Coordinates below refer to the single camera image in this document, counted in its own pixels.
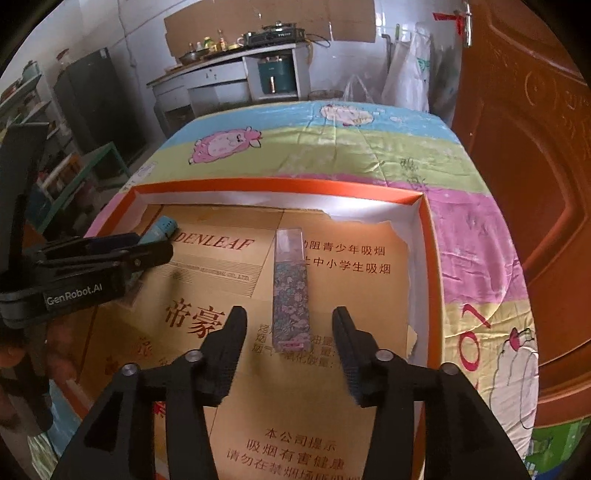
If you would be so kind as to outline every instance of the cardboard wall backing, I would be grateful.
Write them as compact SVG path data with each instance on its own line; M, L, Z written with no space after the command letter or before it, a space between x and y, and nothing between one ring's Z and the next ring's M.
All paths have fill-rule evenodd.
M309 34L333 40L375 41L374 0L201 0L164 19L171 55L181 57L189 42L218 40L221 29L228 44L248 31L276 21L294 22Z

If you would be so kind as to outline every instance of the pink sheep cartoon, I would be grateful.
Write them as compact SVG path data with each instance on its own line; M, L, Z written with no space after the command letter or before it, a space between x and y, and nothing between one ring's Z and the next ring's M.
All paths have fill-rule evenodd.
M216 132L195 142L193 155L189 158L189 165L195 163L209 163L220 158L247 150L248 147L261 148L261 133L251 127Z

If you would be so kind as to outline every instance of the metal pivot bolt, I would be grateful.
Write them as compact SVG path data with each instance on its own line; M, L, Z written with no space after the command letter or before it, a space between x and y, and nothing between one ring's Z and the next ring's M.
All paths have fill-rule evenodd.
M189 350L185 353L185 360L190 363L199 362L203 358L201 350Z
M138 366L136 364L126 364L121 368L121 372L126 377L131 377L138 372Z
M460 369L457 367L457 365L451 362L445 362L441 365L440 369L448 375L457 375L460 373Z
M394 358L394 354L390 350L381 349L375 352L375 357L381 362L389 362Z

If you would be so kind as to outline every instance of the door panel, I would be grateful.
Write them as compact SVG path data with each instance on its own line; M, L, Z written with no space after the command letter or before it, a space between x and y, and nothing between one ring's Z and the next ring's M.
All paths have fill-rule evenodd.
M591 349L591 95L559 40L520 0L470 5L473 46L462 57L453 129L524 269L542 402L561 385L588 383L591 369L580 364Z

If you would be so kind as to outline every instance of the door handle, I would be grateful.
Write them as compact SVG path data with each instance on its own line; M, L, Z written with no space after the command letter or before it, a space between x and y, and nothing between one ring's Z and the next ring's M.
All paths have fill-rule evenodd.
M472 46L472 9L468 0L464 0L464 46L470 48Z

